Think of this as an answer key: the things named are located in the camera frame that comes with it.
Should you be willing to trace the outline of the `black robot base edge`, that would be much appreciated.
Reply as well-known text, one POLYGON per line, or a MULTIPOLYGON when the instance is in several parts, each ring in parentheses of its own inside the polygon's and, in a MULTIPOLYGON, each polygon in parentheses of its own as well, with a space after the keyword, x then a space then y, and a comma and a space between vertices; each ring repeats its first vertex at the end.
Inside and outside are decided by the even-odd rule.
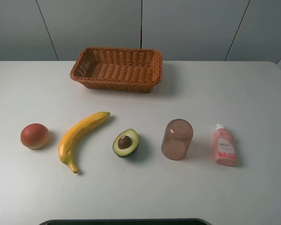
POLYGON ((201 219, 88 219, 48 220, 41 225, 209 225, 201 219))

